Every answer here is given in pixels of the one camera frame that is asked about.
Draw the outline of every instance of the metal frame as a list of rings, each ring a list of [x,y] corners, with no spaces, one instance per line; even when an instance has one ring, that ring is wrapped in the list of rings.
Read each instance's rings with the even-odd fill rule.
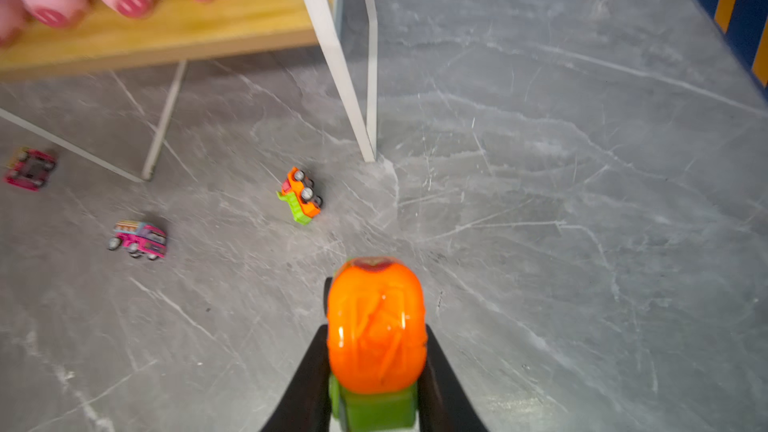
[[[378,83],[378,43],[379,43],[379,22],[376,16],[376,5],[374,0],[365,0],[368,10],[368,94],[366,101],[366,120],[362,117],[360,103],[357,100],[350,69],[347,65],[344,51],[341,47],[339,34],[334,25],[333,14],[328,0],[304,0],[306,10],[312,20],[312,27],[317,34],[317,40],[320,43],[322,54],[328,62],[333,81],[339,91],[344,110],[350,118],[352,130],[360,146],[360,153],[363,160],[373,162],[376,160],[376,121],[377,121],[377,83]],[[35,124],[17,117],[7,110],[0,109],[0,118],[6,119],[23,129],[29,130],[44,139],[60,145],[61,147],[73,152],[80,157],[86,158],[91,162],[112,171],[119,176],[125,177],[133,182],[145,182],[152,179],[154,168],[158,164],[160,149],[165,140],[165,134],[170,125],[170,118],[174,113],[176,101],[181,90],[181,83],[184,80],[184,74],[187,72],[187,61],[179,62],[174,75],[174,80],[170,84],[168,97],[165,100],[165,106],[160,114],[158,126],[154,129],[154,138],[149,148],[147,158],[144,160],[144,167],[141,170],[141,177],[126,172],[122,168],[113,166],[109,162],[98,158],[90,152],[81,149],[75,144],[68,142],[61,137],[44,130]]]

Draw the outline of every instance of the wooden shelf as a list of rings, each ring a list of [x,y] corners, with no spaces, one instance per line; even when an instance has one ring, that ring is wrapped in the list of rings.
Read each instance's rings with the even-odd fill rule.
[[[340,14],[336,0],[330,2]],[[30,23],[15,44],[0,52],[0,81],[315,44],[303,0],[160,0],[142,20],[125,18],[95,0],[73,29]]]

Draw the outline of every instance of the orange plastic toy part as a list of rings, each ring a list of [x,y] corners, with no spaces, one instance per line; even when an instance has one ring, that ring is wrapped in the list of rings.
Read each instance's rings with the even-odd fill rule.
[[[416,274],[394,258],[355,258],[328,293],[331,371],[357,394],[412,385],[427,359],[424,294]]]
[[[296,198],[299,199],[299,206],[301,206],[301,211],[304,212],[304,215],[314,217],[320,213],[320,209],[311,202],[304,202],[302,200],[301,191],[304,189],[304,184],[293,178],[293,174],[298,170],[297,167],[294,167],[288,172],[288,183],[290,184],[291,190],[296,194]]]

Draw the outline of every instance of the gray floor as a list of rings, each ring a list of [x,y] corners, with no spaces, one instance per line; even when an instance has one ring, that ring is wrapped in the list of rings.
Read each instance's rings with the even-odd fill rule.
[[[258,430],[322,280],[392,254],[491,430],[768,427],[768,112],[692,0],[378,0],[367,165],[318,50],[194,62],[155,180],[0,187],[4,430]],[[344,42],[364,90],[362,0]],[[172,66],[0,87],[137,171]],[[0,156],[41,139],[4,125]],[[277,201],[294,165],[326,210]],[[108,252],[151,218],[170,256]]]

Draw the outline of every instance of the wooden table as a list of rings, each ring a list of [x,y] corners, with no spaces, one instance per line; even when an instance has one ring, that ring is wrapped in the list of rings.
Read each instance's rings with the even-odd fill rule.
[[[372,6],[373,0],[366,0],[366,4]],[[376,143],[376,11],[375,7],[372,12],[369,9],[369,18],[372,17],[371,52],[374,54],[370,64],[373,72],[369,72],[368,130],[339,42],[341,14],[342,0],[214,0],[209,4],[194,0],[160,0],[147,19],[131,20],[96,0],[89,15],[70,30],[52,29],[36,22],[30,24],[17,43],[0,53],[0,81],[180,61],[142,178],[120,170],[8,111],[0,109],[0,116],[124,177],[137,182],[148,180],[170,123],[187,60],[319,44],[350,117],[363,158],[372,161]]]

